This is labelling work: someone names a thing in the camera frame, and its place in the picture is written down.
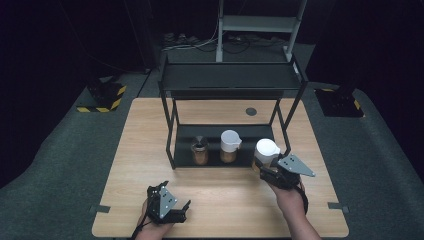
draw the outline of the person's hand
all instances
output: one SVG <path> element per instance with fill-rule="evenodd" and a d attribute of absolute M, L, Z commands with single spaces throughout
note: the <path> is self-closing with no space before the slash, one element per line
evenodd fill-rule
<path fill-rule="evenodd" d="M 315 240 L 321 239 L 317 231 L 308 221 L 303 207 L 303 199 L 296 190 L 279 189 L 268 184 L 277 197 L 278 207 L 283 212 L 283 216 L 289 226 L 290 234 L 293 240 Z"/>
<path fill-rule="evenodd" d="M 302 197 L 296 190 L 280 189 L 269 183 L 268 185 L 271 187 L 272 191 L 274 191 L 277 197 L 278 207 L 283 212 L 284 217 L 294 217 L 300 214 L 305 215 Z"/>
<path fill-rule="evenodd" d="M 141 216 L 138 219 L 138 223 L 137 226 L 140 225 L 141 221 L 143 220 L 144 215 L 146 214 L 146 210 L 147 210 L 147 199 L 144 201 L 143 203 L 143 209 L 141 211 Z M 174 226 L 174 223 L 167 223 L 167 224 L 155 224 L 153 222 L 151 222 L 151 219 L 149 217 L 146 217 L 144 224 L 147 224 L 146 226 L 143 227 L 142 231 L 139 232 L 137 234 L 137 237 L 135 238 L 136 240 L 159 240 L 162 239 L 163 236 L 165 236 L 165 234 L 167 232 L 169 232 L 169 230 L 171 230 L 171 228 Z"/>

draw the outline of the metal shelf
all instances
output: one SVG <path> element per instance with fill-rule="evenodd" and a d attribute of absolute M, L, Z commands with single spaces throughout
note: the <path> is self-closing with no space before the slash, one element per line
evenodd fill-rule
<path fill-rule="evenodd" d="M 291 33 L 295 17 L 223 16 L 222 29 L 225 31 L 285 32 Z"/>
<path fill-rule="evenodd" d="M 204 136 L 212 143 L 209 155 L 211 166 L 248 166 L 253 158 L 253 150 L 261 138 L 274 139 L 271 125 L 277 116 L 288 154 L 291 150 L 287 128 L 294 111 L 306 88 L 307 79 L 296 58 L 287 63 L 170 63 L 167 54 L 161 58 L 159 91 L 168 124 L 166 152 L 173 169 L 176 167 L 194 167 L 191 159 L 191 140 L 195 136 Z M 286 119 L 280 109 L 284 91 L 296 91 L 297 95 Z M 172 107 L 167 98 L 172 99 Z M 180 100 L 275 100 L 274 110 L 269 122 L 255 125 L 184 125 L 179 121 L 177 102 Z M 171 153 L 171 139 L 176 123 L 174 153 Z M 219 161 L 220 135 L 224 130 L 236 129 L 244 137 L 240 161 L 224 164 Z"/>
<path fill-rule="evenodd" d="M 252 31 L 252 32 L 282 32 L 290 33 L 288 45 L 283 48 L 287 61 L 293 56 L 292 51 L 297 32 L 302 22 L 307 0 L 299 0 L 299 11 L 294 17 L 267 17 L 225 15 L 224 0 L 219 0 L 218 46 L 216 48 L 216 62 L 223 61 L 222 36 L 223 31 Z"/>

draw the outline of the wrist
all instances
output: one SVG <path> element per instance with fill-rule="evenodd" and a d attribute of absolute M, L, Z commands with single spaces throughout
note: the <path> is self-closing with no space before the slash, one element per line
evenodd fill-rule
<path fill-rule="evenodd" d="M 163 236 L 155 231 L 149 231 L 149 229 L 143 229 L 138 232 L 136 240 L 161 240 Z"/>
<path fill-rule="evenodd" d="M 304 213 L 296 211 L 285 211 L 283 212 L 283 217 L 288 224 L 294 225 L 302 225 L 304 222 L 308 221 Z"/>

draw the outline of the cable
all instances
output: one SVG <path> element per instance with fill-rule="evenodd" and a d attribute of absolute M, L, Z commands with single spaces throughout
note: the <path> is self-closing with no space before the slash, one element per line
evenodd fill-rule
<path fill-rule="evenodd" d="M 241 11 L 243 11 L 243 9 L 244 9 L 244 5 L 246 5 L 246 2 L 247 2 L 247 0 L 244 0 L 243 5 L 241 5 L 241 8 L 240 8 L 240 10 L 239 10 L 239 12 L 238 12 L 237 15 L 240 15 L 241 14 Z"/>
<path fill-rule="evenodd" d="M 260 38 L 260 37 L 254 38 L 253 40 L 252 39 L 249 39 L 249 37 L 246 37 L 246 36 L 242 36 L 242 38 L 244 38 L 246 41 L 250 41 L 251 47 L 271 47 L 271 46 L 275 46 L 275 45 L 286 43 L 286 41 L 283 40 L 283 39 L 280 39 L 280 40 L 277 39 L 275 41 L 272 41 L 272 39 L 271 39 L 271 43 L 268 43 L 268 40 L 265 40 L 265 42 L 267 42 L 267 44 L 264 45 L 264 44 L 258 44 L 260 42 L 264 42 L 263 41 L 264 39 L 263 38 Z"/>
<path fill-rule="evenodd" d="M 144 79 L 143 84 L 141 84 L 140 90 L 138 90 L 138 93 L 137 93 L 137 98 L 138 98 L 138 97 L 140 97 L 141 90 L 143 90 L 144 85 L 146 84 L 147 80 L 149 79 L 150 74 L 152 73 L 152 71 L 153 71 L 153 69 L 151 69 L 151 70 L 149 71 L 149 73 L 147 74 L 146 79 Z"/>
<path fill-rule="evenodd" d="M 243 50 L 241 50 L 241 51 L 231 52 L 231 51 L 225 50 L 225 48 L 224 48 L 224 47 L 222 48 L 222 50 L 223 50 L 223 51 L 225 51 L 226 53 L 230 53 L 230 54 L 239 54 L 239 53 L 242 53 L 242 52 L 246 51 L 247 49 L 249 49 L 249 47 L 250 47 L 250 42 L 249 42 L 249 41 L 247 41 L 247 42 L 245 42 L 245 43 L 247 43 L 247 46 L 246 46 Z"/>
<path fill-rule="evenodd" d="M 204 50 L 204 49 L 201 49 L 200 47 L 196 47 L 196 49 L 199 50 L 199 51 L 201 51 L 201 52 L 215 52 L 216 51 L 216 46 L 212 50 Z"/>
<path fill-rule="evenodd" d="M 142 51 L 142 50 L 141 50 L 141 48 L 140 48 L 140 46 L 141 46 L 141 42 L 140 42 L 140 40 L 139 40 L 139 39 L 138 39 L 138 37 L 137 37 L 137 33 L 135 32 L 135 26 L 134 26 L 134 23 L 133 23 L 133 20 L 132 20 L 131 14 L 130 14 L 130 10 L 128 9 L 127 1 L 125 1 L 125 0 L 124 0 L 124 5 L 125 5 L 125 9 L 127 10 L 128 18 L 130 19 L 130 22 L 131 22 L 131 27 L 132 27 L 132 30 L 133 30 L 133 34 L 134 34 L 135 40 L 137 41 L 137 48 L 138 48 L 138 51 L 140 52 L 140 56 L 141 56 L 141 58 L 143 58 L 143 51 Z"/>
<path fill-rule="evenodd" d="M 164 49 L 162 49 L 162 51 L 169 51 L 169 50 L 174 50 L 174 49 L 177 49 L 177 50 L 186 50 L 186 49 L 193 49 L 193 48 L 196 48 L 197 49 L 197 48 L 202 47 L 202 46 L 205 46 L 205 45 L 207 45 L 209 43 L 213 43 L 213 42 L 215 42 L 218 39 L 218 38 L 215 38 L 214 39 L 214 37 L 216 35 L 216 32 L 218 30 L 218 25 L 219 25 L 219 6 L 218 6 L 218 16 L 217 16 L 217 19 L 216 19 L 215 30 L 214 30 L 214 32 L 212 34 L 212 37 L 209 40 L 207 40 L 206 42 L 204 42 L 204 43 L 202 43 L 200 45 L 186 44 L 186 45 L 172 46 L 172 47 L 164 48 Z"/>
<path fill-rule="evenodd" d="M 141 73 L 141 74 L 143 74 L 143 72 L 129 71 L 129 70 L 125 70 L 125 69 L 122 69 L 122 68 L 119 68 L 119 67 L 116 67 L 116 66 L 110 65 L 110 64 L 105 63 L 105 62 L 101 61 L 100 59 L 98 59 L 98 58 L 94 57 L 93 55 L 91 55 L 91 54 L 87 51 L 87 49 L 84 47 L 84 44 L 82 44 L 81 39 L 79 38 L 79 36 L 78 36 L 78 34 L 77 34 L 77 31 L 75 30 L 74 25 L 73 25 L 73 24 L 72 24 L 72 22 L 71 22 L 71 19 L 69 18 L 68 14 L 67 14 L 67 13 L 66 13 L 66 11 L 65 11 L 65 8 L 64 8 L 64 7 L 63 7 L 63 5 L 62 5 L 62 1 L 60 1 L 60 0 L 59 0 L 58 2 L 59 2 L 60 8 L 61 8 L 61 10 L 62 10 L 63 14 L 64 14 L 64 15 L 65 15 L 65 17 L 66 17 L 66 20 L 67 20 L 67 21 L 68 21 L 68 23 L 69 23 L 69 26 L 71 27 L 72 32 L 74 33 L 75 37 L 76 37 L 76 38 L 77 38 L 77 40 L 78 40 L 79 45 L 81 45 L 81 47 L 82 47 L 82 49 L 83 49 L 84 53 L 85 53 L 88 57 L 92 58 L 93 60 L 95 60 L 95 61 L 97 61 L 97 62 L 99 62 L 99 63 L 101 63 L 101 64 L 103 64 L 103 65 L 105 65 L 105 66 L 107 66 L 107 67 L 113 68 L 113 69 L 115 69 L 115 70 L 119 70 L 119 71 L 127 72 L 127 73 L 137 73 L 137 74 L 140 74 L 140 73 Z"/>
<path fill-rule="evenodd" d="M 150 205 L 152 204 L 152 202 L 150 202 L 148 205 L 147 205 L 147 208 L 146 208 L 146 211 L 144 212 L 144 216 L 143 216 L 143 219 L 141 220 L 141 222 L 140 222 L 140 224 L 134 229 L 134 232 L 133 232 L 133 234 L 132 234 L 132 236 L 131 236 L 131 240 L 134 240 L 134 239 L 136 239 L 136 237 L 137 237 L 137 235 L 138 235 L 138 233 L 139 232 L 141 232 L 142 230 L 143 230 L 143 227 L 144 226 L 146 226 L 147 224 L 149 224 L 149 223 L 151 223 L 152 221 L 150 221 L 150 222 L 148 222 L 148 223 L 144 223 L 144 221 L 146 221 L 146 218 L 147 218 L 147 210 L 150 208 Z"/>

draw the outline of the white shelf unit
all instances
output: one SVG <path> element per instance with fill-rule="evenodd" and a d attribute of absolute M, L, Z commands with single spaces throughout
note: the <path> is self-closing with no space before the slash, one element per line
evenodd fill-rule
<path fill-rule="evenodd" d="M 307 0 L 299 0 L 300 6 L 295 17 L 266 17 L 224 15 L 224 0 L 219 0 L 218 46 L 216 62 L 223 61 L 222 36 L 224 31 L 252 31 L 290 33 L 290 40 L 283 51 L 287 61 L 291 60 L 297 32 L 302 22 Z"/>

